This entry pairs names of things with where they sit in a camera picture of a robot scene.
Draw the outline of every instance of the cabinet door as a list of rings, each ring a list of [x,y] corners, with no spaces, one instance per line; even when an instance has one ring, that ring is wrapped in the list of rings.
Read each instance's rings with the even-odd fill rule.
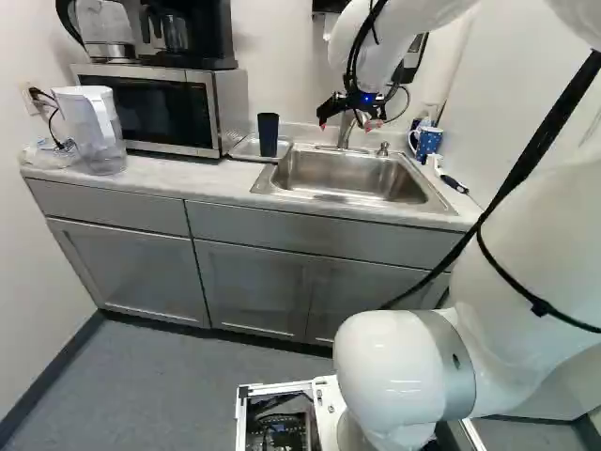
[[[314,258],[202,240],[195,247],[213,327],[304,339]]]
[[[379,308],[419,282],[428,271],[375,263],[321,258],[307,325],[307,341],[331,344],[338,327],[348,317]],[[399,310],[436,307],[448,285],[442,274],[429,287],[405,299]]]
[[[48,219],[98,307],[209,327],[192,242]]]

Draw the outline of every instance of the countertop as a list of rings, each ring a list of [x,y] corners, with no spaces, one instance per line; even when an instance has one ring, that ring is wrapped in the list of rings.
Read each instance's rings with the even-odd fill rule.
[[[394,142],[390,136],[387,138],[391,143]],[[26,178],[130,193],[456,232],[468,230],[482,210],[468,196],[456,192],[436,178],[429,167],[415,165],[457,215],[254,194],[250,190],[265,165],[229,159],[191,162],[130,155],[127,169],[112,176],[92,176],[75,167],[47,170],[31,165],[23,165],[21,173]]]

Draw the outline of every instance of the stainless steel sink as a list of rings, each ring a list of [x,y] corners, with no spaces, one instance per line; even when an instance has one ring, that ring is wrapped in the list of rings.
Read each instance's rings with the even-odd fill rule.
[[[252,193],[455,214],[401,153],[294,147],[263,170]]]

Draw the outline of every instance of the cabinet handle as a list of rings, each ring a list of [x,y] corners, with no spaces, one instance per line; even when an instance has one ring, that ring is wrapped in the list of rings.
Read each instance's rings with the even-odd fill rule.
[[[234,324],[232,322],[222,322],[222,325],[227,326],[227,327],[235,327],[237,329],[246,329],[246,330],[249,330],[249,331],[262,332],[264,334],[277,334],[277,335],[284,335],[284,336],[294,336],[294,334],[290,334],[288,332],[272,331],[270,329],[262,329],[260,327],[253,327],[253,326],[243,326],[241,324]]]

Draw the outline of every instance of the tray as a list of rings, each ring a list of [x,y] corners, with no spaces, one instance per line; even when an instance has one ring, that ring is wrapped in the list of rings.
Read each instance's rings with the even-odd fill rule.
[[[294,142],[287,136],[278,136],[278,149],[275,157],[262,157],[259,137],[251,133],[229,151],[234,160],[258,163],[277,163],[288,153]]]

